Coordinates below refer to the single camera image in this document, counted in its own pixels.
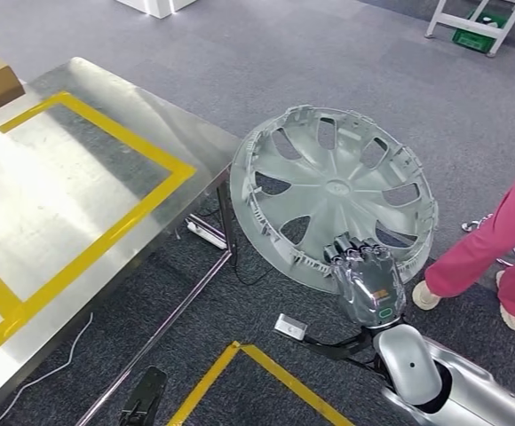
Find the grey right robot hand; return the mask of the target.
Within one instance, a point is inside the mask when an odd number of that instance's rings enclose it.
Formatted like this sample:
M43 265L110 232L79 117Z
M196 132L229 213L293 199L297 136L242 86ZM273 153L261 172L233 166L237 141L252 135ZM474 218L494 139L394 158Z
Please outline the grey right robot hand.
M353 322L377 329L399 322L406 297L391 251L374 240L348 233L323 248L339 301Z

